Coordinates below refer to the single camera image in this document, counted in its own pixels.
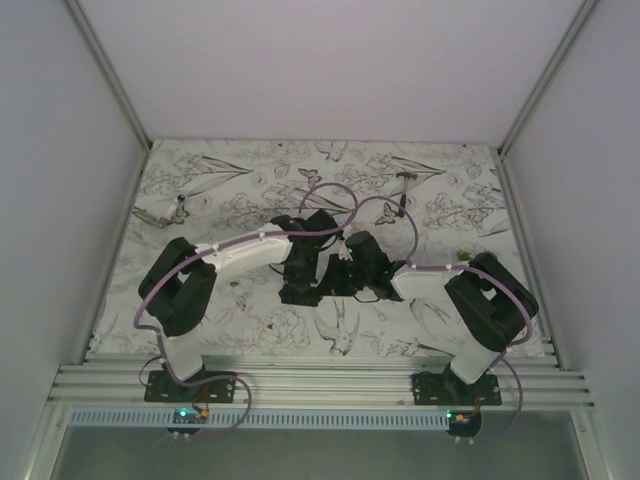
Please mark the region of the black fuse box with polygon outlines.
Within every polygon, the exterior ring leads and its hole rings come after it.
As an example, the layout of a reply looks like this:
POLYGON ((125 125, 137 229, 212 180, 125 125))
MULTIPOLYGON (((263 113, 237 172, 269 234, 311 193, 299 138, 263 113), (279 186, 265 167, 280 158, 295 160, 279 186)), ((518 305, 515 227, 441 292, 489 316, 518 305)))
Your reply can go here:
POLYGON ((323 298, 316 287, 293 284, 284 284, 278 295, 284 305, 305 307, 317 307, 323 298))

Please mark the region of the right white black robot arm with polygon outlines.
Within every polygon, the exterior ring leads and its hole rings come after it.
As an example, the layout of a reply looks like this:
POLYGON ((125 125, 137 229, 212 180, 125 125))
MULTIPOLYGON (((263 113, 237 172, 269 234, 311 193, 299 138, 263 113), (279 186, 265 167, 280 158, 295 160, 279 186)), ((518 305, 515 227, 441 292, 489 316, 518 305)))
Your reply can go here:
POLYGON ((318 286, 322 296, 352 297, 369 289, 378 299, 425 301, 445 293, 468 330, 458 353, 436 376, 436 387, 452 403, 468 403, 479 382, 510 344, 528 333, 538 311, 536 300, 490 252, 467 262, 418 266, 392 261, 367 231, 349 236, 329 258, 318 286))

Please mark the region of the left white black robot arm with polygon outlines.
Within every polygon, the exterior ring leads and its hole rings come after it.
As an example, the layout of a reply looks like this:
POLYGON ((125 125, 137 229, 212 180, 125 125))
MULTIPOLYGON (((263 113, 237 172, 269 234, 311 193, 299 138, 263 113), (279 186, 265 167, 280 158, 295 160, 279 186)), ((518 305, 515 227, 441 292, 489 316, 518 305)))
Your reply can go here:
POLYGON ((257 230, 214 244, 171 240, 138 286, 142 303, 134 327, 154 332, 169 372, 168 389, 179 400, 197 399, 204 389, 203 359, 195 330, 209 306, 216 282, 286 261, 302 262, 342 233, 334 219, 319 210, 307 219, 279 216, 257 230))

